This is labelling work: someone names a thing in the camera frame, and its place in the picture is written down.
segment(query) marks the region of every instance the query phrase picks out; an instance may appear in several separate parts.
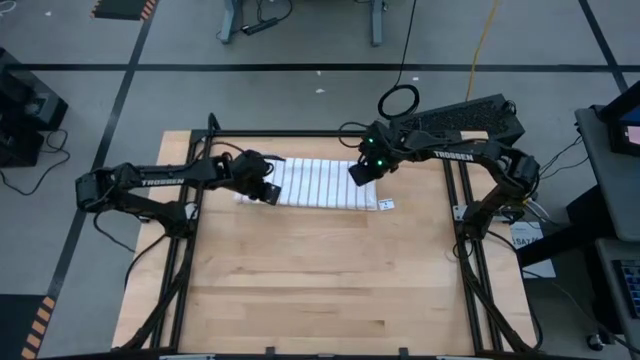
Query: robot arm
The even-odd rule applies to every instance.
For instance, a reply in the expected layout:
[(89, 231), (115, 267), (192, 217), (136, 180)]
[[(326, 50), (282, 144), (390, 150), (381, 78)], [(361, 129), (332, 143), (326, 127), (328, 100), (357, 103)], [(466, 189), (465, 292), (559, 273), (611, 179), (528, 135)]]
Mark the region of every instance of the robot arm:
[(496, 182), (496, 187), (481, 201), (468, 204), (459, 231), (466, 239), (482, 239), (494, 213), (503, 206), (522, 206), (538, 183), (540, 165), (533, 156), (497, 141), (463, 139), (460, 132), (427, 133), (403, 131), (376, 121), (367, 128), (358, 146), (358, 164), (349, 172), (358, 186), (393, 173), (402, 161), (426, 161), (432, 158), (480, 164)]
[(184, 205), (177, 201), (159, 203), (129, 193), (134, 188), (187, 185), (205, 190), (226, 188), (275, 205), (280, 187), (263, 177), (273, 170), (265, 156), (247, 150), (235, 159), (229, 153), (195, 160), (179, 166), (134, 166), (129, 163), (101, 168), (76, 180), (76, 202), (80, 210), (99, 213), (118, 210), (160, 222), (167, 235), (184, 237), (193, 230)]

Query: yellow cable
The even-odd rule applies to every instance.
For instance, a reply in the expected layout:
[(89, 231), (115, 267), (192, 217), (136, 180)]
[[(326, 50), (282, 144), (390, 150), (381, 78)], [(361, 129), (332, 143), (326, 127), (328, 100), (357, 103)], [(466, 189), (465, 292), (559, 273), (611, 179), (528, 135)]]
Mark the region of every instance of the yellow cable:
[(496, 14), (496, 10), (500, 5), (500, 0), (493, 0), (493, 7), (491, 8), (491, 13), (489, 13), (489, 18), (487, 18), (487, 22), (484, 24), (484, 31), (482, 32), (482, 36), (480, 37), (480, 42), (478, 43), (478, 47), (476, 48), (476, 53), (473, 55), (473, 63), (471, 64), (471, 74), (469, 76), (469, 86), (467, 87), (467, 97), (465, 101), (469, 101), (471, 97), (471, 92), (473, 91), (473, 80), (476, 77), (476, 63), (478, 62), (478, 55), (480, 54), (480, 48), (482, 48), (482, 43), (484, 43), (484, 39), (487, 37), (487, 33), (489, 32), (489, 28), (491, 28), (491, 23), (493, 22), (493, 17)]

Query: striped towel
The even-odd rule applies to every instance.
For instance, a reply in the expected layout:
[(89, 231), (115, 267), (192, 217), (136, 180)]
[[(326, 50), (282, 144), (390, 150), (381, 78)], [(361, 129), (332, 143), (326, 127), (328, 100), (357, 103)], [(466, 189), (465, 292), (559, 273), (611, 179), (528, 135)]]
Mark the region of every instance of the striped towel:
[[(288, 158), (267, 160), (274, 170), (264, 180), (280, 186), (278, 205), (351, 210), (377, 210), (375, 181), (356, 186), (349, 174), (354, 161)], [(258, 203), (237, 194), (242, 204)]]

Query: gray floor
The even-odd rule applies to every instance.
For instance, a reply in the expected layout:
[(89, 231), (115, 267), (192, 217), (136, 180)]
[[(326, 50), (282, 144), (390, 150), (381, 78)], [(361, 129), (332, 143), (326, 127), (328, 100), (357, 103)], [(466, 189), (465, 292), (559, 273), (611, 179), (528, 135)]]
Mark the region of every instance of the gray floor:
[[(368, 7), (350, 0), (293, 0), (295, 10), (280, 25), (251, 37), (236, 35), (222, 46), (215, 34), (222, 1), (162, 0), (144, 46), (142, 64), (398, 63), (411, 10), (409, 0), (389, 0), (384, 44), (369, 46)], [(282, 0), (269, 4), (280, 10)], [(639, 65), (638, 2), (590, 0), (616, 57)], [(87, 0), (19, 0), (0, 17), (0, 46), (23, 63), (126, 64), (139, 22), (92, 20)], [(469, 64), (490, 0), (420, 0), (407, 54), (413, 64)], [(245, 21), (255, 22), (247, 1)], [(606, 65), (578, 1), (505, 0), (480, 56), (481, 64)], [(73, 179), (89, 170), (123, 79), (117, 71), (36, 73), (70, 104), (62, 127), (70, 133), (72, 159), (54, 170), (42, 188), (23, 198), (0, 186), (0, 293), (45, 294), (75, 213)], [(463, 100), (467, 72), (405, 72), (403, 82), (421, 92), (421, 109)], [(345, 121), (377, 117), (380, 95), (397, 72), (137, 72), (119, 118), (106, 165), (155, 162), (166, 130), (204, 127), (215, 112), (226, 129), (335, 129)], [(629, 84), (640, 74), (626, 73)], [(503, 93), (518, 106), (527, 133), (517, 146), (545, 163), (577, 136), (573, 111), (607, 103), (619, 90), (610, 73), (481, 72), (474, 97)], [(391, 99), (396, 110), (406, 99)], [(557, 166), (586, 156), (581, 146)], [(36, 168), (9, 170), (13, 183), (28, 188), (56, 155)], [(564, 206), (595, 184), (588, 163), (544, 181), (539, 202), (556, 221)], [(103, 224), (134, 245), (139, 225), (107, 214)], [(131, 255), (105, 241), (89, 220), (80, 235), (40, 356), (106, 351), (122, 301), (122, 279)], [(585, 304), (592, 294), (577, 254), (555, 261), (559, 281)], [(593, 332), (571, 305), (544, 281), (527, 283), (531, 302), (551, 354), (624, 359), (619, 346), (590, 351)]]

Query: wooden table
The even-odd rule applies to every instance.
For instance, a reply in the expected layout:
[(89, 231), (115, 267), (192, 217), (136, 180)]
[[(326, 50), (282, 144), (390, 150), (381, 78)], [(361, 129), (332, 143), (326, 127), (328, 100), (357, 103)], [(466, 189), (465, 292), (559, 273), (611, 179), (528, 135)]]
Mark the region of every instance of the wooden table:
[[(183, 163), (188, 139), (189, 132), (165, 133), (158, 164)], [(223, 140), (283, 157), (358, 157), (336, 138)], [(484, 168), (471, 165), (469, 172), (476, 198), (495, 185)], [(155, 188), (150, 197), (170, 201), (178, 192)], [(451, 253), (455, 237), (442, 161), (405, 162), (378, 181), (377, 193), (378, 199), (392, 198), (395, 209), (247, 205), (236, 204), (224, 189), (206, 192), (179, 351), (263, 354), (275, 346), (280, 354), (395, 355), (407, 347), (412, 355), (473, 354), (460, 269)], [(507, 225), (491, 229), (511, 236)], [(162, 231), (159, 224), (143, 225), (137, 251)], [(168, 244), (146, 254), (133, 270), (114, 346), (126, 342), (156, 304)], [(496, 305), (533, 345), (515, 255), (491, 236), (484, 248)], [(484, 311), (478, 313), (490, 348)], [(163, 344), (172, 318), (170, 309)]]

